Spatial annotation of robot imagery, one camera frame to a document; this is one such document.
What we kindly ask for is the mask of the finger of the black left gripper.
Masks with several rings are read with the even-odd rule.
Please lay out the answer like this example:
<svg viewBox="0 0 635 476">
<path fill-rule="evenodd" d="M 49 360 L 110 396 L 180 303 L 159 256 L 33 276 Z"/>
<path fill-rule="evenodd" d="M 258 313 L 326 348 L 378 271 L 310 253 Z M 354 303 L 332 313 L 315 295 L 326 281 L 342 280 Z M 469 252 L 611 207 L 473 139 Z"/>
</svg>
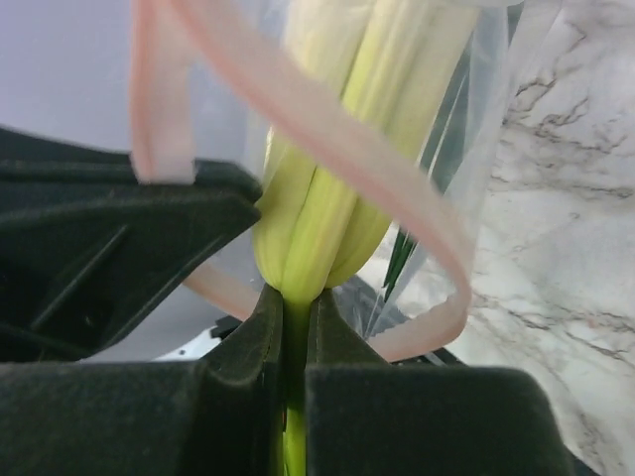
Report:
<svg viewBox="0 0 635 476">
<path fill-rule="evenodd" d="M 199 161 L 139 184 L 129 157 L 1 132 L 1 358 L 76 361 L 131 333 L 259 219 L 258 180 Z"/>
</svg>

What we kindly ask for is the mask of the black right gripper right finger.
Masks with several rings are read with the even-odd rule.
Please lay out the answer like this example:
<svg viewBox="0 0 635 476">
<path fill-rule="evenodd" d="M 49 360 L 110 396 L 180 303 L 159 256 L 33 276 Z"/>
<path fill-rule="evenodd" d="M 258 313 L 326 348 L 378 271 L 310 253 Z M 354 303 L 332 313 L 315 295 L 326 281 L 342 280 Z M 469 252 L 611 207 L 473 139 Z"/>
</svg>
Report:
<svg viewBox="0 0 635 476">
<path fill-rule="evenodd" d="M 311 475 L 571 475 L 548 398 L 529 374 L 394 365 L 314 302 L 306 367 Z"/>
</svg>

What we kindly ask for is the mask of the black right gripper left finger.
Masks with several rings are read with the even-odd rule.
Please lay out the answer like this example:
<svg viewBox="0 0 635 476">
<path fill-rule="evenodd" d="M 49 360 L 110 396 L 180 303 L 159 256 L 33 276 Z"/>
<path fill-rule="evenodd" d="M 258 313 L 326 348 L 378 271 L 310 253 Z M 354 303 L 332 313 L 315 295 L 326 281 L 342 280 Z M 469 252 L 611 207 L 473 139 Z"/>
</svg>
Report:
<svg viewBox="0 0 635 476">
<path fill-rule="evenodd" d="M 5 475 L 279 475 L 282 299 L 197 360 L 1 369 Z"/>
</svg>

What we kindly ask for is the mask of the green onion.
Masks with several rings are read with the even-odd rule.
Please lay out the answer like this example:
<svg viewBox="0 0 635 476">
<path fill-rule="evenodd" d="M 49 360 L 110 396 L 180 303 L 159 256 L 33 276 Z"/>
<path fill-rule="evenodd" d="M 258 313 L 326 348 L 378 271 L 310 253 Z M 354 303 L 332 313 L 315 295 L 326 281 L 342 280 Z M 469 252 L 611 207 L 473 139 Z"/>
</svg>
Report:
<svg viewBox="0 0 635 476">
<path fill-rule="evenodd" d="M 416 241 L 404 229 L 399 228 L 395 239 L 386 276 L 384 278 L 384 300 L 387 301 L 392 291 L 394 291 L 397 281 L 413 253 Z"/>
</svg>

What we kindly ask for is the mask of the pale green celery stalk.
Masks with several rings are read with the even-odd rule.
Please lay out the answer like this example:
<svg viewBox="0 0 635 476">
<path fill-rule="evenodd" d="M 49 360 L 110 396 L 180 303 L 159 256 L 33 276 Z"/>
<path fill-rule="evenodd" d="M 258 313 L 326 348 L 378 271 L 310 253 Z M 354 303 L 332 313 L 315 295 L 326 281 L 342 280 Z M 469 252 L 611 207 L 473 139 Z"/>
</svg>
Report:
<svg viewBox="0 0 635 476">
<path fill-rule="evenodd" d="M 479 13 L 450 1 L 295 1 L 285 42 L 354 118 L 416 163 Z M 283 298 L 284 467 L 302 475 L 312 303 L 363 267 L 391 220 L 277 131 L 268 136 L 264 184 L 254 253 Z"/>
</svg>

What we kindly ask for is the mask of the clear zip top bag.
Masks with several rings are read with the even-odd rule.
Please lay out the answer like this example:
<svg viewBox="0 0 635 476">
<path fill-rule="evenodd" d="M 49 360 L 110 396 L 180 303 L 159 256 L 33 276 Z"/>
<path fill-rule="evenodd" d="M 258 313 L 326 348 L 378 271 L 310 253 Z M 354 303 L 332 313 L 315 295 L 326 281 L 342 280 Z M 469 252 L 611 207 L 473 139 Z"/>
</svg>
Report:
<svg viewBox="0 0 635 476">
<path fill-rule="evenodd" d="M 421 279 L 427 300 L 405 322 L 373 335 L 371 348 L 387 361 L 439 350 L 468 323 L 475 220 L 503 112 L 520 86 L 522 63 L 544 42 L 562 3 L 525 1 L 517 26 L 509 29 L 504 1 L 450 1 L 480 13 L 429 139 L 410 163 L 295 60 L 285 42 L 293 2 L 281 41 L 270 39 L 234 1 L 132 3 L 135 175 L 142 183 L 193 183 L 189 75 L 195 62 L 204 62 L 269 123 L 263 194 L 268 136 L 277 131 L 385 213 L 389 227 L 397 224 L 416 241 L 391 296 Z"/>
</svg>

